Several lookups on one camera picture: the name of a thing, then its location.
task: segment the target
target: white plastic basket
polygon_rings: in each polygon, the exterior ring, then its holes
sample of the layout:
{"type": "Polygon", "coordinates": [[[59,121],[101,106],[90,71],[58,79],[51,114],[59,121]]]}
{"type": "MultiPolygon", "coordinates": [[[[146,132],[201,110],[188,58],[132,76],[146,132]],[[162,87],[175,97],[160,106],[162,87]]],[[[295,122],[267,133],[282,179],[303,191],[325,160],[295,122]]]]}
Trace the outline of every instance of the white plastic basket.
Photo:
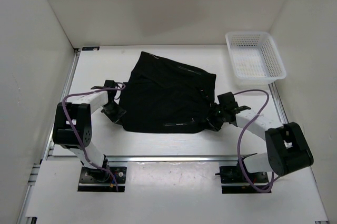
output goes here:
{"type": "Polygon", "coordinates": [[[272,36],[267,32],[229,32],[227,47],[242,88],[263,87],[286,77],[272,36]]]}

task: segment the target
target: purple cable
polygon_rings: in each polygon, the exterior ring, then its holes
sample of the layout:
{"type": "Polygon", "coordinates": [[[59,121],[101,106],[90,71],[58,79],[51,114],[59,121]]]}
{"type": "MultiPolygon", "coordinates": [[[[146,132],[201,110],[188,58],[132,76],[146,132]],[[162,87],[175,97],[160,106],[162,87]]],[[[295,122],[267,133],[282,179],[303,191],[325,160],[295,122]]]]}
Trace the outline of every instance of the purple cable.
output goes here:
{"type": "Polygon", "coordinates": [[[268,104],[268,101],[269,101],[269,94],[266,91],[260,90],[260,89],[250,89],[250,90],[240,91],[238,93],[235,93],[234,95],[242,94],[242,93],[247,93],[249,91],[261,91],[261,92],[263,92],[263,93],[265,93],[267,95],[267,99],[266,99],[265,103],[263,104],[263,106],[260,108],[260,110],[257,112],[257,115],[253,119],[251,119],[246,124],[246,126],[243,127],[243,129],[242,129],[242,131],[241,131],[241,133],[239,135],[239,140],[237,141],[237,156],[239,158],[239,165],[240,165],[240,168],[242,170],[242,174],[245,177],[245,179],[247,180],[247,182],[250,184],[250,186],[253,187],[257,192],[268,193],[268,192],[270,192],[272,190],[274,182],[276,180],[278,180],[279,177],[274,178],[275,177],[275,173],[272,172],[272,179],[271,179],[271,181],[268,183],[268,185],[266,185],[265,187],[263,187],[262,189],[260,189],[259,187],[257,187],[256,185],[254,185],[254,183],[248,177],[248,174],[247,174],[247,172],[244,169],[243,161],[242,161],[242,157],[241,157],[241,141],[242,141],[243,134],[248,129],[248,127],[250,126],[250,124],[252,124],[259,117],[260,113],[266,107],[266,105],[268,104]]]}
{"type": "Polygon", "coordinates": [[[94,94],[94,93],[100,93],[102,91],[121,91],[125,88],[125,85],[123,83],[119,83],[119,82],[116,82],[117,84],[121,84],[122,87],[121,88],[104,88],[104,89],[99,89],[99,90],[94,90],[94,91],[88,91],[86,93],[80,93],[80,94],[69,94],[67,96],[65,96],[63,99],[62,99],[62,108],[63,108],[63,111],[64,111],[64,114],[65,114],[65,117],[67,118],[68,122],[69,122],[69,125],[70,127],[72,128],[72,130],[74,131],[74,134],[78,140],[78,143],[80,144],[80,147],[81,149],[83,150],[83,153],[84,153],[84,157],[85,157],[85,160],[90,164],[92,165],[93,167],[95,167],[96,169],[99,169],[99,170],[102,170],[102,171],[105,171],[107,172],[108,174],[110,174],[110,176],[112,177],[113,181],[115,182],[115,185],[116,185],[116,191],[118,191],[118,184],[117,184],[117,181],[116,181],[116,178],[115,176],[113,175],[113,173],[108,170],[108,169],[105,169],[103,167],[100,167],[98,166],[97,164],[94,164],[93,162],[90,161],[87,153],[86,153],[86,150],[85,150],[85,147],[84,147],[84,144],[83,144],[83,141],[81,140],[81,137],[80,135],[78,134],[77,130],[76,130],[76,127],[74,126],[73,122],[72,122],[72,119],[70,118],[70,115],[67,111],[67,108],[65,106],[65,103],[67,101],[68,98],[70,97],[74,97],[74,96],[82,96],[82,95],[89,95],[89,94],[94,94]]]}

